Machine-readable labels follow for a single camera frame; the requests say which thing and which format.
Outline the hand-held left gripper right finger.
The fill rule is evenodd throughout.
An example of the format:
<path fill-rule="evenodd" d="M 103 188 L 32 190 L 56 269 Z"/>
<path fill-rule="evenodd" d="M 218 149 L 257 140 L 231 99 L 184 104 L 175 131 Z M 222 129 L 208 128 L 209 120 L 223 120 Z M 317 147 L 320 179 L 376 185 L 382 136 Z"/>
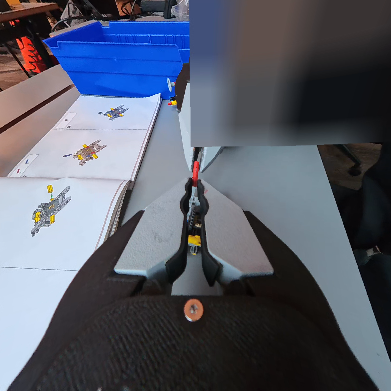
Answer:
<path fill-rule="evenodd" d="M 209 286 L 247 277 L 273 275 L 244 211 L 204 180 L 198 180 L 201 258 Z"/>

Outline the grey yellow lego chassis assembly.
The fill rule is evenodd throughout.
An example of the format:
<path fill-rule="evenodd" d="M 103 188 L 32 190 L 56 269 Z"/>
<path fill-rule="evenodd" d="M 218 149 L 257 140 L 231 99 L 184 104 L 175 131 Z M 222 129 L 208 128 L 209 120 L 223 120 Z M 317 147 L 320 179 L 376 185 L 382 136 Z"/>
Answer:
<path fill-rule="evenodd" d="M 188 246 L 192 255 L 197 255 L 201 248 L 201 207 L 198 197 L 192 195 L 189 200 L 189 212 L 187 214 L 188 224 Z"/>

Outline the open lego instruction booklet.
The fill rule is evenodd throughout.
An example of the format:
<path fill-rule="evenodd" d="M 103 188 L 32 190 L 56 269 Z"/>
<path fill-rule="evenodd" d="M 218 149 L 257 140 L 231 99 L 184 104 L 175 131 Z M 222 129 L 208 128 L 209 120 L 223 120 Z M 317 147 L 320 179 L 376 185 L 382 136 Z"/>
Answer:
<path fill-rule="evenodd" d="M 73 278 L 118 223 L 162 104 L 80 95 L 1 177 L 1 390 L 36 351 Z"/>

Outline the large blue plastic bin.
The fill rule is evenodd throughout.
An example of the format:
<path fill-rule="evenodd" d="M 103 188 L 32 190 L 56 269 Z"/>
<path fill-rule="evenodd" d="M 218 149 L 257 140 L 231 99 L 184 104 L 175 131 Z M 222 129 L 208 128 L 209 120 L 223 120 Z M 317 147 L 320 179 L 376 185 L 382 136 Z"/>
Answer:
<path fill-rule="evenodd" d="M 44 40 L 71 81 L 84 95 L 149 97 L 168 100 L 168 79 L 175 81 L 190 54 L 189 36 L 168 36 L 175 43 L 67 42 Z"/>

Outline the adjacent grey table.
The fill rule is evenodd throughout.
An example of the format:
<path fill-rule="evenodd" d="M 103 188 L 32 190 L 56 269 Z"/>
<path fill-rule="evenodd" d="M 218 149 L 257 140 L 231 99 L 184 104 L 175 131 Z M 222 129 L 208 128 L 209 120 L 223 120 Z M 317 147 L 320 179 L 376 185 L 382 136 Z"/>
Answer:
<path fill-rule="evenodd" d="M 79 96 L 60 65 L 1 92 L 1 177 L 14 169 Z"/>

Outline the black chair base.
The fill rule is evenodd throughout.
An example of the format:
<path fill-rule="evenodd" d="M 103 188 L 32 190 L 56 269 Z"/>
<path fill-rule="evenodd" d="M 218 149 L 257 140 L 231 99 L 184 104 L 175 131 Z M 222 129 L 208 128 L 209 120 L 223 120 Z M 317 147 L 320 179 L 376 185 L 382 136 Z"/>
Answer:
<path fill-rule="evenodd" d="M 350 176 L 359 176 L 378 161 L 383 142 L 333 144 L 332 146 L 351 161 L 347 173 Z"/>

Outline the orange black striped object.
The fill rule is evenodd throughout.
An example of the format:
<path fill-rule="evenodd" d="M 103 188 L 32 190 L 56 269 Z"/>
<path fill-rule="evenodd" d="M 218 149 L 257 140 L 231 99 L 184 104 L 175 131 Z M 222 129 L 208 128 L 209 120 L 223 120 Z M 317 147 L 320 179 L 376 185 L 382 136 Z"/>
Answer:
<path fill-rule="evenodd" d="M 17 38 L 17 43 L 23 57 L 24 68 L 31 74 L 41 73 L 45 69 L 45 64 L 32 41 L 27 37 L 22 37 Z"/>

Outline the brown wooden table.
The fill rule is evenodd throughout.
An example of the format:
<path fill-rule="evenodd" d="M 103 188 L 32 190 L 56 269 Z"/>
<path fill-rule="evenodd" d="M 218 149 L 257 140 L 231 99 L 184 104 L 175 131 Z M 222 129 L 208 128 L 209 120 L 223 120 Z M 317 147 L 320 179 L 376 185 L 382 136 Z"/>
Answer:
<path fill-rule="evenodd" d="M 8 22 L 19 20 L 21 18 L 30 17 L 40 13 L 59 10 L 59 6 L 55 2 L 50 3 L 23 3 L 20 7 L 7 12 L 0 13 L 0 22 Z"/>

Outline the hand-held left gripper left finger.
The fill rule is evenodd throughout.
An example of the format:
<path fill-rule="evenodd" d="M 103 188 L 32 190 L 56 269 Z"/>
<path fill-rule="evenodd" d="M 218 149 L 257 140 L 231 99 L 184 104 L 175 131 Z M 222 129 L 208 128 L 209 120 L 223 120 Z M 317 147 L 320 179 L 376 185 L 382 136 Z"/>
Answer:
<path fill-rule="evenodd" d="M 192 179 L 185 178 L 149 204 L 114 270 L 173 283 L 187 264 L 187 213 Z"/>

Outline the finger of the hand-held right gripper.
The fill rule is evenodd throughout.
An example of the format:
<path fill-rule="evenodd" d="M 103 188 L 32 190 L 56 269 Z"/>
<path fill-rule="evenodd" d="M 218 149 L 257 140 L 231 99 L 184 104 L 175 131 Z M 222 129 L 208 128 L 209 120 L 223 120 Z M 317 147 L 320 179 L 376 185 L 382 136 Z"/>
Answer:
<path fill-rule="evenodd" d="M 183 151 L 189 170 L 193 171 L 195 147 L 191 146 L 190 131 L 190 64 L 184 63 L 176 79 L 176 100 Z"/>
<path fill-rule="evenodd" d="M 221 154 L 223 147 L 203 147 L 201 149 L 200 173 L 203 173 Z"/>

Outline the clear plastic bags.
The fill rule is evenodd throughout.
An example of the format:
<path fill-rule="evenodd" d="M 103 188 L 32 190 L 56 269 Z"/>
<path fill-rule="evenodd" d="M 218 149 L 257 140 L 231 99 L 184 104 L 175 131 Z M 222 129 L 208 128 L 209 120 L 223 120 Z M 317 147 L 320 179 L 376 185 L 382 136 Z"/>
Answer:
<path fill-rule="evenodd" d="M 171 7 L 171 14 L 178 22 L 189 22 L 189 0 L 180 0 Z"/>

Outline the person's dark clothing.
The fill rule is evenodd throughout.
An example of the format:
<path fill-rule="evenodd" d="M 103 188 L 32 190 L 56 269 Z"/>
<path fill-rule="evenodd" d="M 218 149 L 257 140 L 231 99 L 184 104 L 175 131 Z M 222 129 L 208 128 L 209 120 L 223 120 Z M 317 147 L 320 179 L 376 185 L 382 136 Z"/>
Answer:
<path fill-rule="evenodd" d="M 367 251 L 378 247 L 390 254 L 391 145 L 384 142 L 378 161 L 353 190 L 331 184 L 342 222 L 359 268 L 369 264 Z"/>

